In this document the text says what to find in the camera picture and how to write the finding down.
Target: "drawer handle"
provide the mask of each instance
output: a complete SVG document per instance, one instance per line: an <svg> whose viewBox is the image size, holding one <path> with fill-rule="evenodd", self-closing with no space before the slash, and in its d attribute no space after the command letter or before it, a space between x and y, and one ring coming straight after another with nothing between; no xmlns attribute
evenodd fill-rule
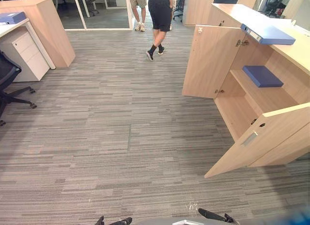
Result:
<svg viewBox="0 0 310 225"><path fill-rule="evenodd" d="M252 142L256 137L258 136L257 132L253 132L242 144L244 146L248 145L250 142Z"/></svg>

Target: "sneaker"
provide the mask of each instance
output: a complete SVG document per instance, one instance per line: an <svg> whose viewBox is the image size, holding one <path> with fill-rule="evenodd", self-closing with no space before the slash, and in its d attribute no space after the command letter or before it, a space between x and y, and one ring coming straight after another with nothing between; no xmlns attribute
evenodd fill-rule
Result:
<svg viewBox="0 0 310 225"><path fill-rule="evenodd" d="M163 55L164 51L165 51L165 48L164 48L164 47L163 47L163 48L160 48L159 51L158 51L158 54L159 54L159 55Z"/></svg>
<svg viewBox="0 0 310 225"><path fill-rule="evenodd" d="M128 217L126 219L121 220L124 225L129 225L132 222L132 218Z"/></svg>
<svg viewBox="0 0 310 225"><path fill-rule="evenodd" d="M144 23L141 23L141 26L140 26L140 31L144 32L145 31L145 25Z"/></svg>
<svg viewBox="0 0 310 225"><path fill-rule="evenodd" d="M137 23L135 30L140 30L140 28L141 28L141 23Z"/></svg>
<svg viewBox="0 0 310 225"><path fill-rule="evenodd" d="M150 61L153 61L153 55L150 54L150 51L146 51L146 55Z"/></svg>

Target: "wooden partition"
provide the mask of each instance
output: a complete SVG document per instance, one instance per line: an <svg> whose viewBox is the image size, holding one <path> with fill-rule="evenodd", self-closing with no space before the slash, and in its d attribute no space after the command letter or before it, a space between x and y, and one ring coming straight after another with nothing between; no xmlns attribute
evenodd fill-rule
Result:
<svg viewBox="0 0 310 225"><path fill-rule="evenodd" d="M52 0L0 1L0 13L24 11L56 67L68 67L75 58Z"/></svg>

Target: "black shoe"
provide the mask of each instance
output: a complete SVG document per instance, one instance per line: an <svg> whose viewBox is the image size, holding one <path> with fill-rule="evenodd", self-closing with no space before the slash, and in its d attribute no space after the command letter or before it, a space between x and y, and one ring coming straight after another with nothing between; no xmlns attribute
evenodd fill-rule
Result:
<svg viewBox="0 0 310 225"><path fill-rule="evenodd" d="M100 219L95 223L95 225L105 225L105 222L103 222L104 216L101 216Z"/></svg>
<svg viewBox="0 0 310 225"><path fill-rule="evenodd" d="M150 53L150 51L146 51L146 55L149 58L150 61L153 61L153 54Z"/></svg>
<svg viewBox="0 0 310 225"><path fill-rule="evenodd" d="M123 219L121 221L112 223L110 225L129 225L129 224L131 224L131 222L132 222L132 218L129 217L129 218Z"/></svg>
<svg viewBox="0 0 310 225"><path fill-rule="evenodd" d="M199 214L201 214L203 217L205 217L207 219L214 219L214 220L226 222L226 219L224 217L222 217L218 214L212 213L210 211L199 208L198 212L199 212Z"/></svg>
<svg viewBox="0 0 310 225"><path fill-rule="evenodd" d="M123 222L124 225L129 225L132 222L132 218L128 217L126 219L121 220L121 222Z"/></svg>
<svg viewBox="0 0 310 225"><path fill-rule="evenodd" d="M162 48L159 49L158 54L159 55L163 55L164 51L165 51L165 48L162 47Z"/></svg>

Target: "open cabinet door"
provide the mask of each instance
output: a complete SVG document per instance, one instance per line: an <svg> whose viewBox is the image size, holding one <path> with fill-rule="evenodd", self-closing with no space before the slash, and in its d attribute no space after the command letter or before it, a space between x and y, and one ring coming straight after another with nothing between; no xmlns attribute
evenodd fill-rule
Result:
<svg viewBox="0 0 310 225"><path fill-rule="evenodd" d="M307 126L309 118L310 103L262 114L204 177L251 165ZM307 136L303 139L309 139L308 133L303 134ZM304 144L305 148L309 145L308 142L298 144Z"/></svg>
<svg viewBox="0 0 310 225"><path fill-rule="evenodd" d="M182 94L216 98L244 37L240 28L196 25Z"/></svg>

